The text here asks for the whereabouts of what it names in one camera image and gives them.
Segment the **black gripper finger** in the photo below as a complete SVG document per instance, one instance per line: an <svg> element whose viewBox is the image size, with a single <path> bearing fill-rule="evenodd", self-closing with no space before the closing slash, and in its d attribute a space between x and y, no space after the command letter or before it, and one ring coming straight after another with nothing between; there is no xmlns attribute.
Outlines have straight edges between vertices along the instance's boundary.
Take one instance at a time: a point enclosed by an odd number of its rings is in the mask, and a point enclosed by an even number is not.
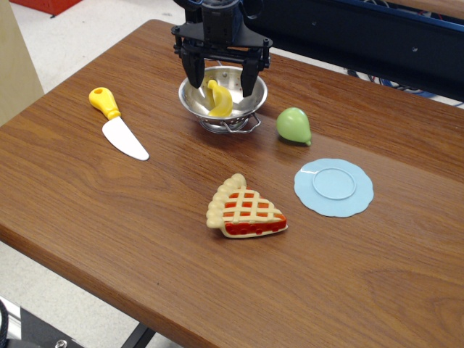
<svg viewBox="0 0 464 348"><path fill-rule="evenodd" d="M181 48L181 60L189 83L194 88L199 88L204 80L204 57L183 46Z"/></svg>
<svg viewBox="0 0 464 348"><path fill-rule="evenodd" d="M258 56L247 57L243 61L241 72L241 88L243 97L248 97L252 94L260 71L261 63Z"/></svg>

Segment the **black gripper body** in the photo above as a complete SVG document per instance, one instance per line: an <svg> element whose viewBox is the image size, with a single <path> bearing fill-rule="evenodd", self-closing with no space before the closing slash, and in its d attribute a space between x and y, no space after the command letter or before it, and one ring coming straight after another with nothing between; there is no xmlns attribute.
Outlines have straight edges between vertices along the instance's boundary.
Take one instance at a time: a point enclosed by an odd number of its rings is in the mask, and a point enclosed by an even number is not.
<svg viewBox="0 0 464 348"><path fill-rule="evenodd" d="M172 27L174 52L181 55L184 46L204 58L242 64L247 57L258 56L261 69L270 65L271 39L246 26L256 19L262 3L180 3L186 22Z"/></svg>

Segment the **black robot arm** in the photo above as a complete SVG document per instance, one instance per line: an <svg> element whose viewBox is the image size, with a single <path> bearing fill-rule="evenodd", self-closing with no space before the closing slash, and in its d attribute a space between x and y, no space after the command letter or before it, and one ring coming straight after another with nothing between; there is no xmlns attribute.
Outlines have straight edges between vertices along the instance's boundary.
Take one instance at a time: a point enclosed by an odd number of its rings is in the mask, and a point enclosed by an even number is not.
<svg viewBox="0 0 464 348"><path fill-rule="evenodd" d="M252 94L259 72L270 65L273 41L246 26L258 17L262 1L177 1L186 22L172 27L174 51L181 58L189 83L199 88L207 59L240 64L244 97Z"/></svg>

